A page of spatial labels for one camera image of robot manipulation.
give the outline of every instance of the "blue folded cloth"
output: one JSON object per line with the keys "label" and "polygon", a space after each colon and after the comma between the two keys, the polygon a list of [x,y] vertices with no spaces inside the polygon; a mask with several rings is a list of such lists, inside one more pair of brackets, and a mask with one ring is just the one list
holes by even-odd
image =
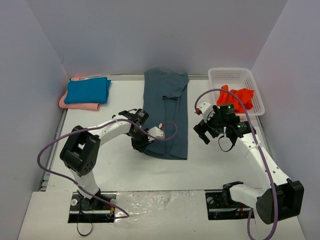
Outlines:
{"label": "blue folded cloth", "polygon": [[111,80],[106,77],[70,81],[67,87],[65,104],[105,104],[109,96]]}

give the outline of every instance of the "gray garment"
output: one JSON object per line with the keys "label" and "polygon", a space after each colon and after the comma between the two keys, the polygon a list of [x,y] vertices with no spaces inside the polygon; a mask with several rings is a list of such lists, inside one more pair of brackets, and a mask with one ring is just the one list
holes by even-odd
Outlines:
{"label": "gray garment", "polygon": [[[188,158],[188,74],[168,73],[152,69],[144,73],[143,109],[149,118],[143,128],[153,128],[167,121],[178,127],[177,135],[169,141],[154,141],[143,151],[161,158],[186,160]],[[175,133],[172,124],[164,126],[167,137]]]}

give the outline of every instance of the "stack of folded cloth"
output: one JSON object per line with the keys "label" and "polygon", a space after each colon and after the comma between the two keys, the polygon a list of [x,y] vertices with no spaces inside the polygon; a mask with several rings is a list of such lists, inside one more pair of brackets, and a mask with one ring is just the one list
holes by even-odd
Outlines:
{"label": "stack of folded cloth", "polygon": [[98,111],[100,105],[108,101],[110,84],[111,80],[106,77],[85,80],[73,78],[59,101],[59,107]]}

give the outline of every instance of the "white table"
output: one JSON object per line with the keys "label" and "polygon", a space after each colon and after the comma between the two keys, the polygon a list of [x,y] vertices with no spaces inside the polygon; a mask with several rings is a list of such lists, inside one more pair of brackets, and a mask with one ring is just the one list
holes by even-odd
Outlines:
{"label": "white table", "polygon": [[[143,88],[143,80],[113,81],[108,104],[99,112],[69,110],[62,134],[77,125],[90,127],[105,122],[122,110],[142,108]],[[238,150],[222,152],[216,139],[205,145],[194,132],[194,125],[201,120],[194,114],[194,101],[209,88],[208,80],[191,80],[188,84],[188,160],[146,156],[133,150],[125,135],[100,148],[94,168],[96,182],[104,192],[117,192],[117,204],[129,212],[130,218],[95,223],[93,232],[85,239],[249,239],[246,219],[208,220],[203,190],[221,189],[223,184],[238,180],[261,187],[258,176]],[[210,102],[211,98],[207,95],[203,100]],[[263,141],[257,120],[251,120]],[[72,176],[59,159],[64,144],[62,140],[57,145],[52,170]],[[51,175],[46,192],[32,194],[19,240],[84,239],[78,235],[75,224],[67,223],[72,192],[76,189],[69,181]],[[88,227],[81,226],[83,231]],[[259,218],[251,221],[251,232],[257,239],[263,239],[270,228]],[[298,219],[279,222],[272,240],[304,240]]]}

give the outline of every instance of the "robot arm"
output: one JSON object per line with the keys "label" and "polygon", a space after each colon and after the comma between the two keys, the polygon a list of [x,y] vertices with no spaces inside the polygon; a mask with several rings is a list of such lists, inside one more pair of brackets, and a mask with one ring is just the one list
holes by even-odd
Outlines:
{"label": "robot arm", "polygon": [[236,116],[233,104],[224,104],[219,108],[208,102],[200,102],[196,113],[203,116],[203,120],[193,129],[199,137],[208,144],[210,140],[205,135],[208,132],[213,138],[223,134],[229,138],[232,147],[238,148],[250,162],[257,173],[262,190],[246,186],[243,182],[231,182],[223,186],[223,197],[227,205],[236,202],[256,209],[262,221],[271,224],[274,221],[274,201],[270,180],[257,148],[260,146],[272,174],[278,200],[278,220],[284,220],[300,214],[304,187],[299,181],[292,181],[274,162],[266,149],[261,145],[258,136],[258,145],[255,144],[249,123],[240,121]]}
{"label": "robot arm", "polygon": [[[119,112],[118,115],[114,115],[112,120],[101,123],[95,127],[103,126],[114,120],[117,121],[117,119],[128,119],[139,126],[142,126],[148,117],[149,115],[143,109],[135,109],[135,113],[131,113],[131,111],[122,111]],[[81,129],[83,129],[83,127],[76,126],[73,128],[72,132]],[[165,138],[164,132],[156,126],[151,129],[145,129],[145,131],[155,138]],[[126,121],[119,121],[98,130],[75,134],[69,136],[67,139],[60,153],[60,159],[64,162],[65,166],[70,169],[78,184],[89,193],[93,195],[100,194],[100,189],[95,181],[93,173],[99,148],[111,139],[122,134],[130,136],[133,148],[140,152],[154,141],[153,138],[148,137],[138,130],[136,126]],[[78,192],[89,200],[92,198],[92,196],[80,189]]]}

